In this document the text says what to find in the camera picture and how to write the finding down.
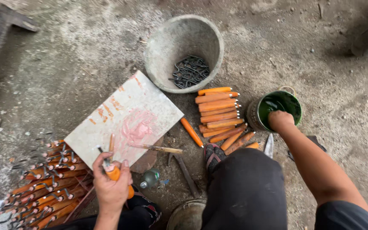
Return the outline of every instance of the person's left hand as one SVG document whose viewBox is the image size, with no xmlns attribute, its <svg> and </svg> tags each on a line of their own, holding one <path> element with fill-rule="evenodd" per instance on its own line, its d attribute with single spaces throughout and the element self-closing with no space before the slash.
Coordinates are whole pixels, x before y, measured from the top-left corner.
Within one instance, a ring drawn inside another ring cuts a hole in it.
<svg viewBox="0 0 368 230">
<path fill-rule="evenodd" d="M 121 164 L 114 161 L 112 164 L 120 168 L 120 177 L 118 181 L 110 180 L 103 169 L 103 161 L 113 156 L 112 152 L 103 152 L 99 154 L 93 163 L 93 175 L 97 199 L 99 200 L 99 212 L 103 214 L 117 215 L 120 214 L 123 204 L 127 200 L 129 191 L 128 186 L 133 184 L 130 173 L 129 163 L 127 160 Z"/>
</svg>

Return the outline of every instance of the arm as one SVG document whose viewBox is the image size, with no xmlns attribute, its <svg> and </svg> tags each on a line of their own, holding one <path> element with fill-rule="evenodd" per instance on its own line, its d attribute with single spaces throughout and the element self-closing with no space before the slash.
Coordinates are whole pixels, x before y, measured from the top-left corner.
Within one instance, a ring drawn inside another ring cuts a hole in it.
<svg viewBox="0 0 368 230">
<path fill-rule="evenodd" d="M 117 161 L 112 164 L 120 168 L 118 181 L 110 180 L 103 170 L 104 159 L 112 156 L 111 152 L 101 153 L 93 163 L 93 184 L 99 200 L 99 215 L 97 216 L 94 230 L 116 230 L 123 204 L 127 200 L 128 186 L 133 183 L 129 163 L 123 161 L 123 165 Z"/>
<path fill-rule="evenodd" d="M 329 201 L 347 201 L 368 212 L 368 205 L 346 173 L 328 154 L 309 140 L 295 126 L 291 114 L 269 114 L 269 125 L 283 138 L 295 159 L 300 175 L 318 206 Z"/>
</svg>

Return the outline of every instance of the green paint can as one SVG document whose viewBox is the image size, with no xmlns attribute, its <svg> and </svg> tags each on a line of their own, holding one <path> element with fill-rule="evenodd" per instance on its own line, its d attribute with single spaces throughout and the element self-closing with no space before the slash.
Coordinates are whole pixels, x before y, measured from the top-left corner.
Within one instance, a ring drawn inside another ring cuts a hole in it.
<svg viewBox="0 0 368 230">
<path fill-rule="evenodd" d="M 298 99 L 286 91 L 270 92 L 249 104 L 247 120 L 255 131 L 275 133 L 268 124 L 268 115 L 272 111 L 281 110 L 292 114 L 295 125 L 302 119 L 302 107 Z"/>
</svg>

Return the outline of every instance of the green paint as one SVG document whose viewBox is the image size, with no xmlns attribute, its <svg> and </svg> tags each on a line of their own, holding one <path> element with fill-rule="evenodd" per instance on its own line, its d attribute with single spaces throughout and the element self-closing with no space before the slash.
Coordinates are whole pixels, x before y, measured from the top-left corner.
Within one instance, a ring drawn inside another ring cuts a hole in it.
<svg viewBox="0 0 368 230">
<path fill-rule="evenodd" d="M 277 110 L 292 114 L 295 125 L 300 123 L 302 108 L 298 99 L 288 92 L 275 91 L 264 96 L 258 105 L 259 119 L 265 128 L 272 130 L 268 124 L 268 115 Z"/>
</svg>

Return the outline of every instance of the bottle cap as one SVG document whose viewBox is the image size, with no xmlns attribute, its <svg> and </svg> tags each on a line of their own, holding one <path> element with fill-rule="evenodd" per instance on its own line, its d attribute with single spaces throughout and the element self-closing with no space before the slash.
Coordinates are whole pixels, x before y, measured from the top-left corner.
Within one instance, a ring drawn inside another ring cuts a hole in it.
<svg viewBox="0 0 368 230">
<path fill-rule="evenodd" d="M 140 188 L 144 189 L 147 187 L 147 182 L 146 181 L 143 181 L 140 183 Z"/>
</svg>

